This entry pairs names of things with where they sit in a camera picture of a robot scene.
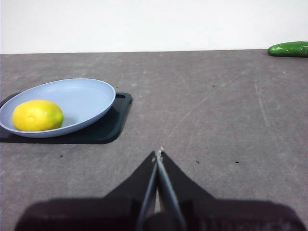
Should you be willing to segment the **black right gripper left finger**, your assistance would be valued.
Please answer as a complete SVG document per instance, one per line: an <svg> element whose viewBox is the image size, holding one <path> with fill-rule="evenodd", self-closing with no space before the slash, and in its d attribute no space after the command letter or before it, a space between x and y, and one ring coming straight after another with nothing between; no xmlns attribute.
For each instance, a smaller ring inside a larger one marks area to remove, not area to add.
<svg viewBox="0 0 308 231"><path fill-rule="evenodd" d="M29 206L17 231L135 231L153 198L156 157L151 152L137 169L104 197L56 198Z"/></svg>

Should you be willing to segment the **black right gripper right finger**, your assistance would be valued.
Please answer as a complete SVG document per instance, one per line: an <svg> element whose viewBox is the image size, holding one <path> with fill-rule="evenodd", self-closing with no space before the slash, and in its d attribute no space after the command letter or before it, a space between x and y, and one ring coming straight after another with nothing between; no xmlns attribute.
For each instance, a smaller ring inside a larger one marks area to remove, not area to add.
<svg viewBox="0 0 308 231"><path fill-rule="evenodd" d="M170 191L180 223L188 231L300 231L290 207L261 200L218 199L191 180L164 152L160 176Z"/></svg>

